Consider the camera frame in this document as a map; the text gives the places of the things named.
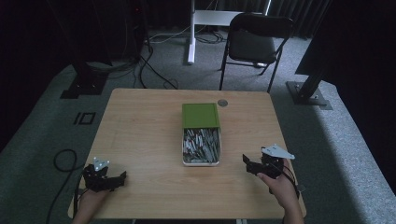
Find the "green lid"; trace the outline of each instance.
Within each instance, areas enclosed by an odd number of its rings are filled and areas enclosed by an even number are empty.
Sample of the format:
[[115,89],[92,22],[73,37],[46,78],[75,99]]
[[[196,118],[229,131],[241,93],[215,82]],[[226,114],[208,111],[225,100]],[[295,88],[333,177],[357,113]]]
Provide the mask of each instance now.
[[182,106],[183,128],[220,127],[216,104],[183,104]]

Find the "black chair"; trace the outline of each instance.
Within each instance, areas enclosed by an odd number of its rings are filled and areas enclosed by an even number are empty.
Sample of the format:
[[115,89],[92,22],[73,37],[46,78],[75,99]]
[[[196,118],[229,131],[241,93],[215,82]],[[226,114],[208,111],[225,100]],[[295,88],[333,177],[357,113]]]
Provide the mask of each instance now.
[[[275,63],[274,72],[267,92],[270,92],[274,81],[276,69],[282,56],[283,46],[291,37],[294,22],[283,17],[269,17],[256,13],[240,13],[231,23],[221,64],[221,80],[219,90],[222,89],[225,64],[239,64],[245,66],[258,66],[265,64],[262,75],[268,66]],[[274,38],[281,40],[276,47]],[[234,61],[244,63],[227,62],[228,56]]]

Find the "chair backrest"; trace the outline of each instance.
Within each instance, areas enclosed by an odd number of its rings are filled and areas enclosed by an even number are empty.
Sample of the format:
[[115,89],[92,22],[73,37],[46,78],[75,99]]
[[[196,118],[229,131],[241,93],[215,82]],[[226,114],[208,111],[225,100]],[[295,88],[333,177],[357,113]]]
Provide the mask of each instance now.
[[270,17],[256,13],[240,13],[230,23],[230,32],[241,30],[254,35],[289,38],[293,32],[293,20],[285,17]]

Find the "black cable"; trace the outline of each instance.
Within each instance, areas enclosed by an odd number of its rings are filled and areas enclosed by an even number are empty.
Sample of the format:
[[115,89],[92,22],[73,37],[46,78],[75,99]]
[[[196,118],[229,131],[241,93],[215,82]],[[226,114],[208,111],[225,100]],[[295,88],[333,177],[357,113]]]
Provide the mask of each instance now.
[[165,81],[165,83],[169,83],[173,88],[175,88],[175,90],[177,90],[178,89],[178,86],[177,86],[177,84],[176,85],[174,85],[172,82],[171,82],[171,80],[174,80],[174,79],[170,79],[170,80],[168,80],[168,79],[166,79],[165,77],[163,77],[163,76],[161,76],[161,74],[160,73],[158,73],[152,66],[151,66],[151,64],[149,64],[149,59],[151,58],[151,56],[152,56],[152,54],[153,54],[153,52],[154,52],[154,50],[153,50],[153,48],[151,47],[151,46],[148,46],[148,51],[150,52],[150,54],[149,54],[149,56],[148,56],[148,58],[147,59],[144,59],[142,56],[140,56],[140,58],[143,60],[143,65],[140,67],[140,71],[139,71],[139,80],[140,80],[140,83],[142,84],[142,86],[143,86],[143,88],[144,89],[147,89],[147,86],[145,85],[145,83],[144,83],[144,81],[143,81],[143,69],[146,67],[146,65],[148,65],[148,67],[158,76],[158,77],[160,77],[162,80],[164,80]]
[[[70,169],[63,169],[57,163],[57,159],[58,159],[59,155],[61,155],[62,153],[65,153],[65,152],[71,152],[73,154],[73,165],[72,165],[72,167]],[[55,166],[55,168],[58,171],[61,171],[61,172],[64,172],[64,173],[68,173],[68,175],[67,175],[66,179],[64,180],[64,183],[62,184],[61,188],[59,189],[58,193],[56,194],[55,198],[53,199],[53,201],[52,201],[52,203],[51,203],[51,205],[49,207],[49,211],[47,213],[46,223],[50,223],[50,215],[52,213],[52,209],[53,209],[56,201],[58,200],[59,196],[61,195],[62,191],[64,190],[64,187],[66,186],[66,183],[69,181],[70,176],[73,174],[73,171],[75,171],[77,169],[80,169],[80,168],[82,168],[84,166],[84,164],[82,164],[80,166],[77,166],[77,159],[78,159],[77,153],[73,149],[63,149],[63,150],[59,151],[58,153],[56,153],[54,158],[53,158],[53,165]]]

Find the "metal bracket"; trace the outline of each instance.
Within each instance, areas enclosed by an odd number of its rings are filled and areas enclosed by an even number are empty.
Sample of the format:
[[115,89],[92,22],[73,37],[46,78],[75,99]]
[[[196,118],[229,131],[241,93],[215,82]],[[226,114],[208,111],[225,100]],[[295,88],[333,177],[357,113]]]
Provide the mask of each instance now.
[[265,153],[272,157],[285,158],[285,159],[291,159],[291,160],[295,159],[294,155],[290,154],[288,151],[286,151],[282,147],[279,147],[277,144],[273,144],[270,147],[262,147],[262,153]]
[[97,157],[93,157],[93,167],[95,167],[96,172],[107,167],[109,163],[110,163],[110,161],[102,161],[102,160],[99,160]]

